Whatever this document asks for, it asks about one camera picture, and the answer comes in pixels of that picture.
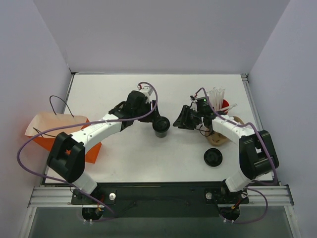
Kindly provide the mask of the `black cup lid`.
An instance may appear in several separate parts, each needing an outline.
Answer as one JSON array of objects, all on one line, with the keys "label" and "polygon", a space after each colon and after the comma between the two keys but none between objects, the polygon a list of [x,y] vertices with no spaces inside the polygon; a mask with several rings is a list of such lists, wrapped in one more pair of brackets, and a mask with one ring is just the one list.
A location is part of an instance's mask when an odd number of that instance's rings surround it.
[{"label": "black cup lid", "polygon": [[204,153],[204,161],[211,167],[217,167],[222,163],[222,153],[216,148],[210,148]]},{"label": "black cup lid", "polygon": [[166,117],[158,117],[153,121],[154,130],[167,130],[170,128],[170,121]]}]

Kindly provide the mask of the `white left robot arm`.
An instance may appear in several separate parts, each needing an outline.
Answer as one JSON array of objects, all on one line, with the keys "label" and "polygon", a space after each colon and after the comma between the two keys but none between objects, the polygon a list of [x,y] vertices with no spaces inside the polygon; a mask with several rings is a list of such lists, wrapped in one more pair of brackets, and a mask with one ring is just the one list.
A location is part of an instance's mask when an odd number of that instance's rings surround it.
[{"label": "white left robot arm", "polygon": [[107,137],[123,131],[134,121],[151,123],[157,137],[167,135],[169,119],[162,117],[157,101],[151,100],[153,90],[145,87],[131,91],[126,99],[111,109],[100,123],[92,124],[72,134],[57,135],[47,159],[47,165],[68,183],[83,191],[83,198],[90,204],[101,197],[98,184],[85,171],[85,156]]}]

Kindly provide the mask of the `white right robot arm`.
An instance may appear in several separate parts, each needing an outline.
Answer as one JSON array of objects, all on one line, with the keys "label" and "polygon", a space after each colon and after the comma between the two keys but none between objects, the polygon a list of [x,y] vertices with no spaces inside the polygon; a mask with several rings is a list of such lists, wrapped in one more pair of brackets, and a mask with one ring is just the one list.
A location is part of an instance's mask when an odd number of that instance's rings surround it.
[{"label": "white right robot arm", "polygon": [[239,162],[235,172],[224,180],[220,198],[231,202],[237,192],[262,175],[276,172],[279,160],[271,135],[266,130],[257,131],[236,122],[233,117],[215,111],[208,97],[191,97],[196,109],[184,105],[173,123],[179,129],[193,130],[198,125],[205,126],[212,134],[219,133],[235,143],[239,148]]}]

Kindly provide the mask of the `brown cardboard cup carrier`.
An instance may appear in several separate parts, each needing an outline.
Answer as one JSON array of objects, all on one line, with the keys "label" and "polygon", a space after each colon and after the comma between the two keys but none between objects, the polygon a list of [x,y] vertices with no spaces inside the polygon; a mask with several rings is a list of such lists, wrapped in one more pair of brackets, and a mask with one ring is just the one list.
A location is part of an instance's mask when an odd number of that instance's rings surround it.
[{"label": "brown cardboard cup carrier", "polygon": [[[239,124],[244,124],[243,121],[237,116],[233,116],[233,117],[231,117],[231,119],[234,122],[237,122]],[[229,139],[227,137],[223,136],[222,134],[220,134],[218,132],[214,132],[213,134],[211,134],[210,131],[207,130],[207,132],[204,132],[203,135],[206,136],[207,141],[212,146],[220,146],[220,145],[229,141]]]}]

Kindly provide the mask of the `black cup lid on table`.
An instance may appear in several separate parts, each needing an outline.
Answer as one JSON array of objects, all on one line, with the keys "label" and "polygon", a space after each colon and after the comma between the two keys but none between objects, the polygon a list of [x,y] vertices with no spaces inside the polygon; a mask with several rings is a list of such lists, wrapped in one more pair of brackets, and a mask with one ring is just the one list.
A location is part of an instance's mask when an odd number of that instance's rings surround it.
[{"label": "black cup lid on table", "polygon": [[222,153],[216,148],[210,148],[204,153],[204,161],[211,167],[217,167],[222,163]]}]

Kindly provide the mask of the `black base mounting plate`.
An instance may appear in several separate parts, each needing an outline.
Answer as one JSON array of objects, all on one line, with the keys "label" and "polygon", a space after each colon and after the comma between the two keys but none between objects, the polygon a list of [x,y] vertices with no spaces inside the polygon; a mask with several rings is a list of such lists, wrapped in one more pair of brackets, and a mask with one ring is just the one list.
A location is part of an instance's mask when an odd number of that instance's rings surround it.
[{"label": "black base mounting plate", "polygon": [[72,205],[82,205],[86,219],[209,218],[219,214],[237,219],[239,206],[249,203],[246,190],[230,192],[223,182],[100,183],[91,195],[73,191]]}]

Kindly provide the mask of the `orange paper bag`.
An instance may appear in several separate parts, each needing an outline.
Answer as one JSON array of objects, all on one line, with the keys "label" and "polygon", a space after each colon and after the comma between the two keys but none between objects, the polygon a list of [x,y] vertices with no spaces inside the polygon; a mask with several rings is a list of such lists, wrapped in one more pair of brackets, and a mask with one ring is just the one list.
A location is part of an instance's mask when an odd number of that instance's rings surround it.
[{"label": "orange paper bag", "polygon": [[[28,125],[25,135],[27,137],[32,137],[40,132],[45,130],[66,126],[89,122],[87,117],[84,116],[72,116],[68,114],[54,114],[53,112],[39,112],[32,119],[30,124]],[[52,149],[55,137],[61,133],[65,132],[66,134],[71,134],[73,132],[84,129],[86,126],[77,126],[67,129],[59,129],[55,131],[48,132],[46,134],[40,135],[34,139],[34,141],[39,144],[41,147],[50,151]]]}]

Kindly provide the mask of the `aluminium frame rail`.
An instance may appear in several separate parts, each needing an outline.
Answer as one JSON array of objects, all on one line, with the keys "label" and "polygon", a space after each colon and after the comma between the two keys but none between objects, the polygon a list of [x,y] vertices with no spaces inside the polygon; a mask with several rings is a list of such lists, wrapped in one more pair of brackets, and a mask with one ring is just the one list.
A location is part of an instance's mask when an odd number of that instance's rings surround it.
[{"label": "aluminium frame rail", "polygon": [[[203,186],[117,186],[106,188],[102,197],[103,203],[107,206],[123,202],[179,202],[188,205],[201,202],[207,205],[213,201],[223,206],[235,204],[237,201],[251,206],[294,205],[288,186],[250,187],[242,194],[227,198],[222,197],[220,190]],[[101,204],[68,187],[36,187],[28,206],[96,208],[101,207]]]}]

